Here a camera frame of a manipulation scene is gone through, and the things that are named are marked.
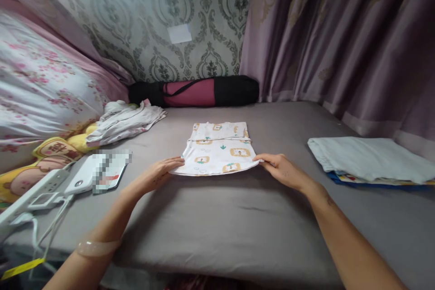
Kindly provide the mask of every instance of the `pink floral bedding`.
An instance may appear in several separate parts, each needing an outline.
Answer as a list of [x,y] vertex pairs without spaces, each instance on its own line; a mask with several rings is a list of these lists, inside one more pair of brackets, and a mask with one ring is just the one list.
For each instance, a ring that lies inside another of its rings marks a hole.
[[54,136],[78,134],[109,101],[128,101],[126,87],[65,41],[0,9],[0,173],[28,164]]

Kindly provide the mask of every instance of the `gray mattress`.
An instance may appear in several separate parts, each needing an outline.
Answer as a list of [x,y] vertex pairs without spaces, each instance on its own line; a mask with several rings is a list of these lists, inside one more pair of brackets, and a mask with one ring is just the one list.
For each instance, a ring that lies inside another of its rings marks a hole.
[[[72,252],[145,167],[180,155],[195,122],[246,121],[256,153],[284,153],[321,182],[409,288],[435,284],[435,193],[335,185],[315,161],[307,140],[355,134],[323,108],[290,102],[167,111],[150,131],[112,146],[133,151],[120,186],[104,195],[78,196],[54,239],[55,250]],[[41,230],[54,215],[39,217]],[[30,230],[22,229],[6,244],[28,246],[30,239]],[[140,200],[114,262],[294,289],[342,286],[306,200],[261,167],[224,176],[174,176]]]

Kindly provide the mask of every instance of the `power strip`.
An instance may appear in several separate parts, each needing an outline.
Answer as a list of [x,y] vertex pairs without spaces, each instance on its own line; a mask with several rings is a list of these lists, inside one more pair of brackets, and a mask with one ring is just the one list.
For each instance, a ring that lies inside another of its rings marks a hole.
[[10,224],[21,213],[28,211],[27,207],[29,204],[31,204],[40,194],[54,192],[55,189],[62,182],[64,182],[68,176],[69,172],[67,170],[51,170],[44,178],[42,178],[15,203],[13,203],[2,214],[0,214],[0,243],[5,241],[5,239],[16,228]]

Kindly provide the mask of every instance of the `hand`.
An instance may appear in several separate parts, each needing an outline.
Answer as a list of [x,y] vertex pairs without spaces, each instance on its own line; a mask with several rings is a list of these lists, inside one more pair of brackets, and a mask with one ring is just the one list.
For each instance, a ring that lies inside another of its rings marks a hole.
[[184,165],[184,159],[177,156],[154,163],[128,185],[129,189],[141,196],[160,188],[171,177],[169,171]]
[[283,185],[299,190],[304,193],[306,189],[311,188],[318,183],[311,179],[301,168],[291,163],[284,154],[259,154],[253,161],[264,160],[260,162],[272,177]]

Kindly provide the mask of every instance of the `folded towel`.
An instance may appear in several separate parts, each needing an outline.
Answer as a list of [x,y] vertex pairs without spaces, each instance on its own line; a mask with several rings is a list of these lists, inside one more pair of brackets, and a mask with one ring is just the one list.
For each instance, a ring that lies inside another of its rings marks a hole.
[[325,172],[345,171],[368,181],[387,178],[416,184],[435,178],[435,164],[389,138],[310,138],[308,146]]

